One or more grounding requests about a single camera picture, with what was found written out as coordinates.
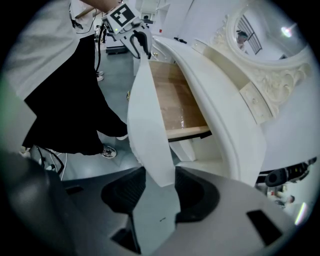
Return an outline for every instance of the mirror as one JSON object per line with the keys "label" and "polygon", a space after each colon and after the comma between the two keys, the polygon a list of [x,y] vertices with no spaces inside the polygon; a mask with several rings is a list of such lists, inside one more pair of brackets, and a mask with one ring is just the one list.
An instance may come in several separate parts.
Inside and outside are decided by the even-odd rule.
{"label": "mirror", "polygon": [[259,61],[287,59],[307,46],[298,24],[268,0],[252,1],[240,12],[234,39],[239,49]]}

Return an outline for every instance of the white wall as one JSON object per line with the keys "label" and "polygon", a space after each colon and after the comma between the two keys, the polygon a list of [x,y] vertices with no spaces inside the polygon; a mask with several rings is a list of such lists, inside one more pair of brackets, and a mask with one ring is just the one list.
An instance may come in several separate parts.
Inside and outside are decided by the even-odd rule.
{"label": "white wall", "polygon": [[266,39],[264,41],[260,41],[262,50],[260,50],[255,58],[261,61],[276,61],[281,58],[285,52],[280,49],[280,47],[272,42],[271,39]]}
{"label": "white wall", "polygon": [[143,0],[135,0],[134,6],[139,12],[141,12],[142,3],[143,3]]}
{"label": "white wall", "polygon": [[276,44],[288,57],[298,54],[306,46],[306,42],[303,40],[303,36],[297,26],[292,28],[291,37],[284,36],[281,28],[289,28],[295,22],[277,6],[265,1],[256,4],[254,9],[261,16],[261,20],[264,20],[268,37],[275,40]]}
{"label": "white wall", "polygon": [[163,24],[162,35],[166,38],[173,39],[179,36],[185,17],[193,0],[172,0]]}
{"label": "white wall", "polygon": [[96,17],[95,17],[95,20],[93,21],[93,25],[94,25],[94,28],[96,28],[96,25],[101,25],[102,23],[102,13],[98,14]]}
{"label": "white wall", "polygon": [[[266,23],[261,17],[260,12],[257,11],[256,8],[250,8],[244,13],[244,15],[252,26],[252,29],[255,32],[262,47],[262,50],[260,50],[257,54],[253,54],[254,58],[261,61],[279,60],[285,52],[271,38],[267,36],[268,31]],[[251,46],[249,45],[249,43],[245,44],[245,49],[247,50],[249,55],[252,55],[250,53],[253,53],[253,51],[251,50]]]}
{"label": "white wall", "polygon": [[194,0],[179,37],[192,44],[194,38],[208,41],[223,25],[226,14],[243,0]]}
{"label": "white wall", "polygon": [[141,6],[142,13],[154,14],[158,6],[158,0],[144,0]]}
{"label": "white wall", "polygon": [[279,116],[261,127],[267,142],[262,171],[320,155],[320,74],[316,63],[313,76],[295,87]]}
{"label": "white wall", "polygon": [[132,7],[135,7],[137,0],[123,0],[124,3],[129,3]]}

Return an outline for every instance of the drawer front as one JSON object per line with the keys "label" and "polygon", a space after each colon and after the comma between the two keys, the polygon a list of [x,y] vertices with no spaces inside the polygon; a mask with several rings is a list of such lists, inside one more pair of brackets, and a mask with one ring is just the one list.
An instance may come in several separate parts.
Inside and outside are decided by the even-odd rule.
{"label": "drawer front", "polygon": [[160,186],[175,182],[166,128],[147,56],[141,56],[129,100],[127,130],[132,152]]}
{"label": "drawer front", "polygon": [[244,86],[240,90],[240,94],[248,105],[258,125],[273,117],[265,99],[252,82],[249,82]]}
{"label": "drawer front", "polygon": [[198,40],[194,40],[192,44],[192,48],[202,55],[204,54],[206,47],[207,47],[206,44]]}

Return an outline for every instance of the sneaker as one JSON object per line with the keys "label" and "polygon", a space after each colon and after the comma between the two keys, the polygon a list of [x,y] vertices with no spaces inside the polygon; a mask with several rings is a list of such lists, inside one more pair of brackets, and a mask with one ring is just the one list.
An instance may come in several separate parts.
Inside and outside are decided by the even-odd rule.
{"label": "sneaker", "polygon": [[26,148],[24,146],[21,146],[20,150],[19,150],[19,154],[24,157],[24,158],[31,158],[31,154],[30,154],[30,148]]}
{"label": "sneaker", "polygon": [[116,137],[119,141],[124,141],[126,138],[128,138],[128,134],[124,135],[122,137]]}
{"label": "sneaker", "polygon": [[101,155],[105,158],[112,159],[117,156],[117,151],[110,146],[103,145],[103,152]]}
{"label": "sneaker", "polygon": [[101,75],[99,75],[99,76],[96,77],[96,80],[97,80],[98,82],[102,81],[103,79],[104,79],[104,77],[101,76]]}

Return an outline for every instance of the black pants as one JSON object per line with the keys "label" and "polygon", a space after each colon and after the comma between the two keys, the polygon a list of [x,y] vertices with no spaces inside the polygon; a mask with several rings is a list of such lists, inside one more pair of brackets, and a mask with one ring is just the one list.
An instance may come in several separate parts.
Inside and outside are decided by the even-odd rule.
{"label": "black pants", "polygon": [[61,153],[102,153],[97,131],[127,134],[127,125],[109,108],[97,82],[94,35],[80,40],[75,53],[26,99],[37,118],[23,145]]}
{"label": "black pants", "polygon": [[106,43],[106,36],[107,36],[107,29],[104,28],[104,30],[103,30],[103,41],[102,41],[103,44]]}

